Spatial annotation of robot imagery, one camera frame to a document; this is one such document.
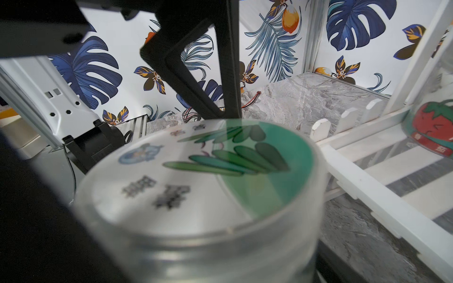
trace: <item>gray marble surface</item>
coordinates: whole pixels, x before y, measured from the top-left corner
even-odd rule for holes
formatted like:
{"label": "gray marble surface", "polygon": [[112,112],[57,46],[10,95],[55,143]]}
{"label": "gray marble surface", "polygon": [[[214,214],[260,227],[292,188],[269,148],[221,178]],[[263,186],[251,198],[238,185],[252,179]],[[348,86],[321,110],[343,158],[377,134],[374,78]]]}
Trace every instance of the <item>gray marble surface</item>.
{"label": "gray marble surface", "polygon": [[[242,95],[244,105],[257,91],[257,101],[243,109],[243,118],[272,121],[286,125],[308,136],[312,125],[328,118],[333,133],[340,115],[351,107],[360,110],[373,99],[387,99],[339,80],[313,73],[272,83]],[[180,114],[147,124],[147,133],[178,125]],[[414,180],[405,178],[391,185],[399,195],[410,192],[417,182],[425,182],[420,174]],[[436,223],[451,225],[451,212],[436,219]],[[325,216],[320,238],[335,253],[370,283],[438,283],[441,280],[427,268],[416,251],[405,240],[396,239],[371,215],[360,201],[347,195],[325,204]]]}
{"label": "gray marble surface", "polygon": [[256,91],[261,91],[261,95],[256,103],[243,110],[243,118],[273,121],[293,129],[300,125],[300,131],[307,136],[319,119],[329,119],[333,133],[346,109],[356,107],[362,111],[376,98],[388,101],[377,93],[309,72],[244,93],[242,104]]}

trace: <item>transparent container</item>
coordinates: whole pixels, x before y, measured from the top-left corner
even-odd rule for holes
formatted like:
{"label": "transparent container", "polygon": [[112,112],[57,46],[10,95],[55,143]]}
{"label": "transparent container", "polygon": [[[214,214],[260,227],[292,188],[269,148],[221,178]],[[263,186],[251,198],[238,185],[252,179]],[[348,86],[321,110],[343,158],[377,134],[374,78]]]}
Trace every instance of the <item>transparent container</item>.
{"label": "transparent container", "polygon": [[207,120],[107,156],[74,210],[134,282],[311,283],[326,182],[299,133]]}
{"label": "transparent container", "polygon": [[424,148],[453,159],[453,44],[436,54],[435,67],[403,122],[405,133]]}

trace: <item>orange fruit print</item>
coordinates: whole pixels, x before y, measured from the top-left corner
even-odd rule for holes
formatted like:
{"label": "orange fruit print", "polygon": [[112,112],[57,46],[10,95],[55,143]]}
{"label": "orange fruit print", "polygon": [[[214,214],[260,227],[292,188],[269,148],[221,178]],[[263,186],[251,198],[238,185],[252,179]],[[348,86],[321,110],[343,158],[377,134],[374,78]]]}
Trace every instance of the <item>orange fruit print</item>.
{"label": "orange fruit print", "polygon": [[149,41],[150,39],[152,39],[153,36],[154,36],[155,34],[156,34],[156,33],[152,33],[152,32],[151,32],[151,33],[148,33],[148,37],[147,37],[146,40],[145,40],[145,44],[147,44],[148,41]]}
{"label": "orange fruit print", "polygon": [[283,29],[289,32],[290,34],[296,30],[297,24],[299,23],[299,14],[297,10],[292,5],[288,5],[283,11],[282,25]]}

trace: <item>blue palm frond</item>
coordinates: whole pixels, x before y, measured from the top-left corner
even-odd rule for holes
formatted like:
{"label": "blue palm frond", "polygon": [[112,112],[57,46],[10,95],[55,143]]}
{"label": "blue palm frond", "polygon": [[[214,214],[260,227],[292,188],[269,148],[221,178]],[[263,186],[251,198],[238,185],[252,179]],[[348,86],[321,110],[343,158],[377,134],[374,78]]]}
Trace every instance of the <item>blue palm frond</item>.
{"label": "blue palm frond", "polygon": [[370,91],[375,91],[375,92],[381,93],[381,92],[383,92],[383,91],[389,86],[389,84],[391,83],[391,81],[390,81],[385,87],[380,88],[380,89],[377,90],[376,88],[378,88],[378,87],[382,84],[382,75],[381,75],[380,73],[375,73],[375,76],[377,77],[377,84],[376,84],[376,86],[374,86],[374,87],[368,87],[367,89],[369,89]]}
{"label": "blue palm frond", "polygon": [[[210,47],[203,47],[208,43],[211,43]],[[192,42],[184,48],[181,52],[181,61],[190,71],[200,70],[203,73],[203,77],[201,79],[204,80],[206,78],[206,71],[203,67],[207,67],[209,69],[211,68],[200,60],[208,59],[212,55],[213,49],[214,42],[212,41],[212,38],[209,35],[204,34],[195,42]]]}
{"label": "blue palm frond", "polygon": [[[71,84],[71,89],[80,97],[80,100],[91,109],[96,109],[99,105],[97,99],[104,104],[118,93],[118,86],[123,77],[115,71],[90,64],[91,62],[101,62],[118,69],[118,62],[113,56],[107,53],[89,52],[93,49],[108,51],[108,47],[102,39],[91,36],[71,53],[49,55],[48,57],[65,81]],[[89,76],[89,72],[102,76],[108,82]]]}
{"label": "blue palm frond", "polygon": [[245,33],[248,37],[256,36],[255,41],[246,49],[252,49],[252,60],[257,60],[260,67],[264,63],[264,70],[270,82],[277,82],[291,77],[292,67],[296,66],[297,58],[294,57],[295,51],[291,48],[300,39],[295,39],[302,26],[302,17],[299,20],[299,29],[293,35],[285,35],[287,32],[282,26],[283,12],[273,19],[265,19],[260,14],[263,24],[261,27],[250,33]]}
{"label": "blue palm frond", "polygon": [[164,118],[166,115],[171,116],[171,115],[175,114],[173,111],[168,110],[159,115],[159,107],[157,105],[156,105],[156,113],[154,113],[154,109],[151,106],[149,106],[148,104],[143,105],[143,108],[148,108],[149,110],[151,110],[151,114],[148,116],[148,122],[154,121],[156,119]]}
{"label": "blue palm frond", "polygon": [[[160,28],[160,24],[159,24],[158,21],[153,20],[153,19],[150,19],[150,21],[151,21],[153,24],[157,25],[158,28]],[[157,31],[156,31],[154,28],[152,28],[150,25],[149,25],[149,28],[153,31],[153,33],[156,33],[156,32],[157,32]]]}

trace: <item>white wooden frame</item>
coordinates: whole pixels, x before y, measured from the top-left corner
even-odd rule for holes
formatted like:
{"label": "white wooden frame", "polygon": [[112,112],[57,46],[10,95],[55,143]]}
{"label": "white wooden frame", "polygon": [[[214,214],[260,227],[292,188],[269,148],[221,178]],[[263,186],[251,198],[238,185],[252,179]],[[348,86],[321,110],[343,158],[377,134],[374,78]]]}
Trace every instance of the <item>white wooden frame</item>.
{"label": "white wooden frame", "polygon": [[[375,105],[379,107],[370,103],[362,116],[374,111]],[[325,201],[344,193],[360,199],[385,228],[416,248],[419,258],[442,280],[453,283],[453,235],[432,221],[453,209],[453,173],[403,197],[386,187],[442,159],[420,146],[400,153],[401,145],[407,142],[401,122],[410,108],[404,107],[331,137],[327,137],[330,130],[327,119],[315,123],[310,136],[318,140],[316,144],[337,184],[326,192]],[[356,123],[348,119],[349,113],[347,110],[339,121],[346,128]],[[376,158],[380,161],[369,162]],[[363,169],[354,164],[363,160],[366,160]]]}
{"label": "white wooden frame", "polygon": [[419,252],[420,260],[443,281],[450,283],[453,283],[453,235],[435,224],[433,219],[453,209],[453,173],[403,197],[386,185],[442,159],[420,146],[401,153],[408,140],[401,122],[434,65],[453,40],[453,35],[448,35],[435,59],[427,65],[452,19],[453,0],[443,0],[383,111],[384,102],[376,99],[362,111],[359,126],[354,127],[361,110],[348,109],[341,115],[334,135],[328,137],[331,122],[327,119],[317,121],[310,134],[335,178],[324,200],[344,193],[360,199],[386,229],[408,241]]}

